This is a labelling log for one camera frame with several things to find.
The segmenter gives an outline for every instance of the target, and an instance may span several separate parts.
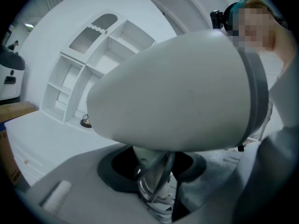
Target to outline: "white wall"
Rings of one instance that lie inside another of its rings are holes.
[[[169,17],[168,14],[164,13],[165,18],[167,19],[167,21],[169,22],[169,24],[172,26],[173,30],[176,32],[177,35],[182,35],[185,34],[184,31],[182,30],[181,27],[179,27],[174,21],[173,19],[171,19]]]
[[[184,33],[200,31],[212,27],[210,13],[198,10],[201,5],[195,0],[152,0],[155,5],[165,12]]]
[[[25,40],[27,39],[29,35],[29,31],[26,28],[26,26],[23,23],[19,23],[15,28],[12,34],[10,35],[6,47],[14,43],[16,40],[19,41],[19,45],[14,48],[14,52],[19,52],[21,50],[21,47],[25,43]]]
[[[26,61],[22,100],[40,106],[61,48],[85,22],[106,8],[128,18],[157,42],[176,36],[150,0],[64,0],[41,19],[19,52]]]

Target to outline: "black circular base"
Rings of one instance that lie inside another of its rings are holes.
[[[84,120],[85,120],[85,119],[82,119],[82,120],[80,121],[80,125],[82,125],[82,126],[85,127],[85,128],[91,128],[92,126],[91,126],[91,125],[87,125],[86,123],[84,123]]]
[[[131,145],[125,145],[106,154],[98,163],[99,177],[117,192],[140,195],[134,170],[138,160]],[[172,211],[172,221],[176,221],[191,211],[183,203],[184,193],[180,188],[183,182],[192,182],[206,169],[206,160],[199,154],[176,152],[172,173],[177,180],[177,191]]]

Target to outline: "person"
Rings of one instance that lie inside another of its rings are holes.
[[[14,48],[15,48],[16,46],[18,46],[18,45],[19,45],[19,41],[16,40],[13,44],[9,45],[7,48],[8,48],[8,49],[11,49],[11,50],[14,50]]]
[[[230,5],[223,13],[223,20],[227,33],[238,36],[238,40],[244,42],[245,46],[254,47],[258,52],[273,52],[277,55],[282,62],[277,83],[298,54],[298,46],[287,23],[276,17],[261,0],[241,0]],[[276,112],[270,91],[268,111],[259,140],[262,140],[264,133],[271,133],[273,127],[283,127],[278,114],[276,119],[271,119],[272,111]]]

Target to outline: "small black object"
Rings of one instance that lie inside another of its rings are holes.
[[[5,77],[4,84],[15,84],[15,77]]]
[[[238,146],[238,151],[239,152],[244,152],[244,146],[243,146],[243,144],[241,144],[241,145]]]
[[[89,123],[88,114],[84,115],[80,121],[80,125],[82,125],[85,128],[91,128],[92,125]]]
[[[213,29],[223,28],[223,12],[216,10],[210,13]]]
[[[12,99],[0,100],[0,105],[18,103],[20,100],[21,100],[20,96],[18,96],[16,98],[12,98]]]
[[[25,60],[5,46],[0,46],[0,64],[14,70],[25,70]]]

